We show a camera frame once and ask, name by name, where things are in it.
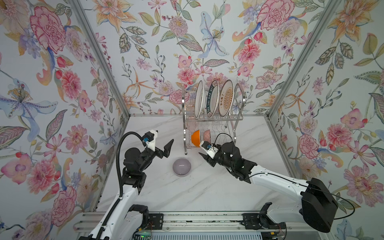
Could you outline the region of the pink floral patterned bowl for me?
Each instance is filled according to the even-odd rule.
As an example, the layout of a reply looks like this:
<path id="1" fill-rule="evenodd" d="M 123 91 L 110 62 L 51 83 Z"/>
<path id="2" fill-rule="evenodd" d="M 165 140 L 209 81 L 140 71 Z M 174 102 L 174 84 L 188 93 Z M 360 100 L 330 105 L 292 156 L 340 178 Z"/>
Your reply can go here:
<path id="1" fill-rule="evenodd" d="M 205 141 L 205 142 L 211 142 L 211 131 L 210 130 L 206 130 L 206 131 L 204 131 L 204 133 L 203 133 L 203 140 Z"/>

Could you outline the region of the orange bowl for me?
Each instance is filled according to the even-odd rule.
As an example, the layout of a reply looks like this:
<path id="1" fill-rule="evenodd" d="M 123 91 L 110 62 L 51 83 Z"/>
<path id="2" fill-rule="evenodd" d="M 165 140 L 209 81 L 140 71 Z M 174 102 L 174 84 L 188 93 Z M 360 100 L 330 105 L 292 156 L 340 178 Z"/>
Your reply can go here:
<path id="1" fill-rule="evenodd" d="M 201 143 L 201 138 L 200 138 L 200 130 L 197 130 L 195 131 L 192 135 L 191 135 L 191 143 L 199 148 L 200 147 L 200 143 Z"/>

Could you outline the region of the lavender bowl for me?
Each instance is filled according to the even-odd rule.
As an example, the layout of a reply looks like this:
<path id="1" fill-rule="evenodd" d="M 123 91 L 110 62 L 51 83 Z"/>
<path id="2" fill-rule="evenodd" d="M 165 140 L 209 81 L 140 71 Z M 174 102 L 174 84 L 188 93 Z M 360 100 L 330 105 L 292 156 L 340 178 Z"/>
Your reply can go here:
<path id="1" fill-rule="evenodd" d="M 192 169 L 191 162 L 188 159 L 180 158 L 173 163 L 173 172 L 179 177 L 187 176 Z"/>

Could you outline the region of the white plain plate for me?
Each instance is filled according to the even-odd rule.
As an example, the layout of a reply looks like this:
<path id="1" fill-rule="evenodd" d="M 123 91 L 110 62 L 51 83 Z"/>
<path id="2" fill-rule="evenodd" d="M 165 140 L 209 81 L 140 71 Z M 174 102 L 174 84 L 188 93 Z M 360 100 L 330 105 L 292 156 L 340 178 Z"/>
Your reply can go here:
<path id="1" fill-rule="evenodd" d="M 198 88 L 196 91 L 196 98 L 195 98 L 195 118 L 198 119 L 204 109 L 205 104 L 205 96 L 206 96 L 206 90 L 204 86 L 204 82 L 200 81 L 198 84 Z"/>

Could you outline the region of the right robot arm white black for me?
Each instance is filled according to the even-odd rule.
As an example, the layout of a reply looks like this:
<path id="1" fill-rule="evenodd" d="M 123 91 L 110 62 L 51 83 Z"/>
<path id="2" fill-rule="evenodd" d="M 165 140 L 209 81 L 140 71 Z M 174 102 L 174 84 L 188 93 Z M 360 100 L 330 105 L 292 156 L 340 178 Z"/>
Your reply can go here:
<path id="1" fill-rule="evenodd" d="M 212 167 L 221 165 L 239 181 L 260 185 L 294 201 L 285 208 L 267 208 L 266 215 L 270 220 L 302 222 L 322 233 L 331 231 L 338 203 L 321 180 L 305 181 L 270 171 L 242 158 L 233 142 L 219 145 L 202 141 L 200 148 L 204 150 L 201 156 Z"/>

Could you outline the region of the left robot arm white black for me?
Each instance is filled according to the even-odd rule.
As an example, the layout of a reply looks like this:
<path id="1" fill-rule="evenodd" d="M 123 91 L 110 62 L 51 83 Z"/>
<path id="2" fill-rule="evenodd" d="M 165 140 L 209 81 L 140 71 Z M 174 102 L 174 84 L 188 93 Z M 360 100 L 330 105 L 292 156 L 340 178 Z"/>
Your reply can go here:
<path id="1" fill-rule="evenodd" d="M 151 142 L 145 143 L 144 150 L 129 148 L 124 156 L 124 168 L 119 178 L 119 193 L 108 208 L 97 226 L 88 236 L 79 237 L 80 240 L 135 240 L 135 235 L 150 225 L 147 206 L 134 202 L 139 196 L 146 181 L 144 170 L 148 168 L 154 158 L 167 158 L 170 155 L 174 140 L 170 140 L 163 150 L 149 148 Z"/>

